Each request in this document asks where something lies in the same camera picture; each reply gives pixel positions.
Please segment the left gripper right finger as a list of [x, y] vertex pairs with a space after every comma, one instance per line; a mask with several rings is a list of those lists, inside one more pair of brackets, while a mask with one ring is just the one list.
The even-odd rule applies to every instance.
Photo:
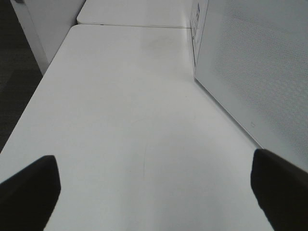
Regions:
[[308, 173], [266, 149], [256, 149], [250, 184], [275, 231], [308, 229]]

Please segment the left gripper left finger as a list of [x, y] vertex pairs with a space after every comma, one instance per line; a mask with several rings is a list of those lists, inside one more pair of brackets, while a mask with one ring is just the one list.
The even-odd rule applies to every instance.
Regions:
[[44, 230], [60, 192], [55, 156], [46, 155], [34, 161], [0, 184], [0, 229]]

